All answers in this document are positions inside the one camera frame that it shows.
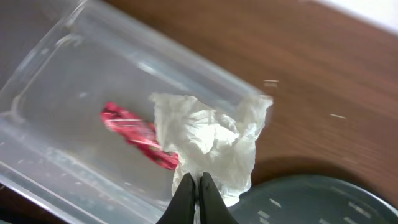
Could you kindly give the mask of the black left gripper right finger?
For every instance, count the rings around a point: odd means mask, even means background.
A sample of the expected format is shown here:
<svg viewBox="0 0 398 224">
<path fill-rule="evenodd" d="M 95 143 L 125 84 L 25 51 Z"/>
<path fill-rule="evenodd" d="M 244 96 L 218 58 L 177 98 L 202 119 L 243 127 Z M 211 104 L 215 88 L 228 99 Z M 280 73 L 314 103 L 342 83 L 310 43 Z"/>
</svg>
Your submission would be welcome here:
<svg viewBox="0 0 398 224">
<path fill-rule="evenodd" d="M 238 224 L 209 173 L 203 173 L 198 191 L 201 224 Z"/>
</svg>

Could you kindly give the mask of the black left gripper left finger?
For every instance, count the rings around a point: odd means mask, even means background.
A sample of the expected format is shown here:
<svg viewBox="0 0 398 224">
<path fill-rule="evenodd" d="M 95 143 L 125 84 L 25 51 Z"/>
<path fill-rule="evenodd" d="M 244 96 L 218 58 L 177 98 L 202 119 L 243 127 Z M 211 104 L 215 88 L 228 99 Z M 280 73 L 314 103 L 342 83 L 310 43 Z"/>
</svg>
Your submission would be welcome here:
<svg viewBox="0 0 398 224">
<path fill-rule="evenodd" d="M 157 224 L 193 224 L 195 197 L 195 182 L 191 174 L 186 173 Z"/>
</svg>

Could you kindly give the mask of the white tissue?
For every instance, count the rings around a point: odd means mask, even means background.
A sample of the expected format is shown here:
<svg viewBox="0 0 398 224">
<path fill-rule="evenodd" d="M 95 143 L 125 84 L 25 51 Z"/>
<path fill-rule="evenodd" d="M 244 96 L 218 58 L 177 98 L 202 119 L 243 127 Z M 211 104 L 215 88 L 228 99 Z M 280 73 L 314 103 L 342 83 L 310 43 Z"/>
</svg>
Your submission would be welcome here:
<svg viewBox="0 0 398 224">
<path fill-rule="evenodd" d="M 155 131 L 166 152 L 178 154 L 172 192 L 189 173 L 195 182 L 209 173 L 226 206 L 239 202 L 251 187 L 256 140 L 266 122 L 273 99 L 247 96 L 232 118 L 194 96 L 154 93 Z"/>
</svg>

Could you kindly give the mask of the red snack wrapper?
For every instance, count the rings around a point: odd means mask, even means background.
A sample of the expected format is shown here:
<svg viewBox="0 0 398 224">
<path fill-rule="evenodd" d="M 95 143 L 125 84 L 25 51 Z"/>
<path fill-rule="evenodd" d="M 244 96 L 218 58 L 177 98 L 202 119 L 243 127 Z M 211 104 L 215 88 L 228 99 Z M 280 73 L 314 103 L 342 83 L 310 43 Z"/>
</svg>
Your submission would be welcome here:
<svg viewBox="0 0 398 224">
<path fill-rule="evenodd" d="M 144 121 L 138 115 L 113 102 L 105 104 L 101 119 L 110 131 L 118 133 L 152 162 L 167 170 L 174 171 L 177 168 L 178 154 L 162 150 L 156 139 L 153 123 Z"/>
</svg>

